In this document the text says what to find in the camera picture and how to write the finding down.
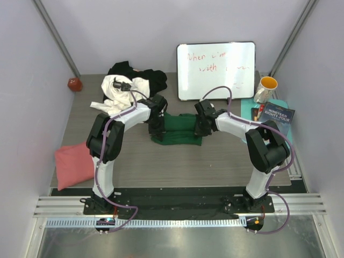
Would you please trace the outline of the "green t-shirt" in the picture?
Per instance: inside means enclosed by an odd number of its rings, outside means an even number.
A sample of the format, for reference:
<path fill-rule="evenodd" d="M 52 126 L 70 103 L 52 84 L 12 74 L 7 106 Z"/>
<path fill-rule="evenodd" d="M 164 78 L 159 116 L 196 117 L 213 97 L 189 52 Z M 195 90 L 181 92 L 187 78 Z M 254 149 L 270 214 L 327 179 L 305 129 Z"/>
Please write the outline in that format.
<path fill-rule="evenodd" d="M 152 142 L 168 146 L 168 145 L 202 145 L 202 137 L 195 135 L 196 115 L 182 113 L 178 116 L 164 113 L 165 132 L 160 140 L 157 136 L 152 136 Z"/>

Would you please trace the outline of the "white t-shirt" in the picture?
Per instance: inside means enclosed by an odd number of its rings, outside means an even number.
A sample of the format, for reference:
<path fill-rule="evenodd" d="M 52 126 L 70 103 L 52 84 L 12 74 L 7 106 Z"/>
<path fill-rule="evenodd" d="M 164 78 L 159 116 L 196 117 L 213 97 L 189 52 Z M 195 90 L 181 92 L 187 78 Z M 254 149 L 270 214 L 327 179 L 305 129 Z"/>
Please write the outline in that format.
<path fill-rule="evenodd" d="M 113 86 L 114 82 L 128 83 L 134 90 L 133 95 L 136 100 L 144 96 L 149 97 L 149 80 L 141 77 L 129 79 L 123 75 L 107 75 L 101 84 L 101 89 L 106 99 L 102 103 L 91 102 L 90 107 L 107 113 L 110 117 L 130 108 L 134 103 L 134 98 L 128 91 L 121 91 Z"/>

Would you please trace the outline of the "white dry-erase board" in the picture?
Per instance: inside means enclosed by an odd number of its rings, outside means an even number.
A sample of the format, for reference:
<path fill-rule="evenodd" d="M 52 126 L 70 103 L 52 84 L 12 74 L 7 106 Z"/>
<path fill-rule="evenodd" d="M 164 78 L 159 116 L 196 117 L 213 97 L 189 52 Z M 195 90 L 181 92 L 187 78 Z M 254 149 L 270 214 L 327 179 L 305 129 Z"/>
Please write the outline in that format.
<path fill-rule="evenodd" d="M 177 46 L 177 85 L 181 101 L 252 98 L 255 88 L 256 44 L 252 41 Z"/>

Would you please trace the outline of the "white mug orange inside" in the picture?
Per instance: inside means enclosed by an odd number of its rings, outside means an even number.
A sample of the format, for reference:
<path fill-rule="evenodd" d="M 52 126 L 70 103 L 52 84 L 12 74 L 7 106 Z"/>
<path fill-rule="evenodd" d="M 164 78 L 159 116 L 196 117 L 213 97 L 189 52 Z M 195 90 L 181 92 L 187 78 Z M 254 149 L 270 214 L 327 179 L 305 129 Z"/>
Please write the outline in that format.
<path fill-rule="evenodd" d="M 272 97 L 277 87 L 278 87 L 278 82 L 276 79 L 270 76 L 262 77 L 257 86 L 257 91 L 254 96 L 254 102 L 256 103 L 267 102 Z"/>

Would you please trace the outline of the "Nineteen Eighty-Four book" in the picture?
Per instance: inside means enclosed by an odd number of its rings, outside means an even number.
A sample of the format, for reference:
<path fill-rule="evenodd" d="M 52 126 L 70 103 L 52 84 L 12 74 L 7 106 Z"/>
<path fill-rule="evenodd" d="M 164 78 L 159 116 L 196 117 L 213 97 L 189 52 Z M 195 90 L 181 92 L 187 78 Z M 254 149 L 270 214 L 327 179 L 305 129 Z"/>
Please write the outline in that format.
<path fill-rule="evenodd" d="M 272 102 L 266 102 L 259 115 L 259 122 L 274 121 L 279 131 L 288 135 L 295 110 L 288 109 Z"/>

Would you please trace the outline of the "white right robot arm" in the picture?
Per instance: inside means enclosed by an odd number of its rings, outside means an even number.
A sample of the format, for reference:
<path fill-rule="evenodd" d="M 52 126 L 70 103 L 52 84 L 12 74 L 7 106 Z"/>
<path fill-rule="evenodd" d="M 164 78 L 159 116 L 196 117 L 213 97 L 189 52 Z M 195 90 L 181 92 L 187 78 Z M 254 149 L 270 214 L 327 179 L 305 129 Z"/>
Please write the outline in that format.
<path fill-rule="evenodd" d="M 216 110 L 207 99 L 195 104 L 195 109 L 197 136 L 206 137 L 219 131 L 243 139 L 247 144 L 253 172 L 242 204 L 248 212 L 257 211 L 267 195 L 272 177 L 283 169 L 283 163 L 290 156 L 287 146 L 290 142 L 272 120 L 258 123 L 243 119 L 225 109 Z"/>

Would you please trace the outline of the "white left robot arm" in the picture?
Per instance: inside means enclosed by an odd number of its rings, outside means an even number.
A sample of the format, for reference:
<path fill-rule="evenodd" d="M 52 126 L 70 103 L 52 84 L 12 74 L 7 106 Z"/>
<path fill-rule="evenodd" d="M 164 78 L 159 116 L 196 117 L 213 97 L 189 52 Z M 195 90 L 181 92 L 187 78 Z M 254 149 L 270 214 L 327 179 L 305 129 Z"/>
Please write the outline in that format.
<path fill-rule="evenodd" d="M 163 113 L 167 100 L 157 94 L 152 99 L 141 99 L 128 109 L 115 115 L 99 114 L 92 126 L 86 146 L 92 157 L 95 173 L 92 191 L 99 197 L 96 209 L 109 214 L 114 209 L 113 167 L 120 154 L 124 133 L 137 124 L 146 123 L 151 137 L 163 139 L 165 133 Z"/>

